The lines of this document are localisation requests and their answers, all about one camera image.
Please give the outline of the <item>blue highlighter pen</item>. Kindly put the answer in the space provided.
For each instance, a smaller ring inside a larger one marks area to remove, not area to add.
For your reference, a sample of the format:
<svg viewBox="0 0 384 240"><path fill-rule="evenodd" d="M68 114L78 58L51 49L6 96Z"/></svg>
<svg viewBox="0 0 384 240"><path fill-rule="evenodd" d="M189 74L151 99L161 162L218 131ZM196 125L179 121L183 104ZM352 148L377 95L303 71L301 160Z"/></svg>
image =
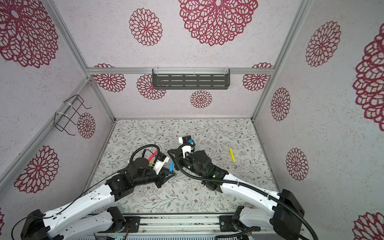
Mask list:
<svg viewBox="0 0 384 240"><path fill-rule="evenodd" d="M170 171L170 172L173 172L173 169L174 169L174 163L173 163L173 162L171 162L171 164L170 164L170 168L169 168L169 171Z"/></svg>

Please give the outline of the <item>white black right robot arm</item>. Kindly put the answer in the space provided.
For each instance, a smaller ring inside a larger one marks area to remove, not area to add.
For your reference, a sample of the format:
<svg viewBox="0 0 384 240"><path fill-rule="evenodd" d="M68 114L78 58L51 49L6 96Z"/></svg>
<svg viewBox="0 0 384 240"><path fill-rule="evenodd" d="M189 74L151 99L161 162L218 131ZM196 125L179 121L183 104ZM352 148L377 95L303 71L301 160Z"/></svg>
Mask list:
<svg viewBox="0 0 384 240"><path fill-rule="evenodd" d="M232 195L253 205L253 208L237 207L231 221L234 230L272 229L285 240L300 239L305 211L292 192L265 190L242 181L214 165L205 151L191 154L171 149L168 154L176 170L195 174L195 179L209 190Z"/></svg>

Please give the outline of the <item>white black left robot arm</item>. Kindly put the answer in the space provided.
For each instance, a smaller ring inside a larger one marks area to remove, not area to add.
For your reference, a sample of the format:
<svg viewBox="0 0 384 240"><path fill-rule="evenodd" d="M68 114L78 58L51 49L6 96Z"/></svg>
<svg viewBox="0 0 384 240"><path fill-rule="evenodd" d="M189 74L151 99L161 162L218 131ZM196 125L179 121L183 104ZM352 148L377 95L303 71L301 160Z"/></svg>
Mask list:
<svg viewBox="0 0 384 240"><path fill-rule="evenodd" d="M74 202L43 213L41 210L31 212L21 231L23 240L74 240L83 235L114 233L126 227L126 219L117 207L88 217L91 212L134 192L135 187L154 183L161 188L173 172L164 168L170 160L163 156L154 166L146 158L138 158L128 164L126 170L106 180L106 182L89 194Z"/></svg>

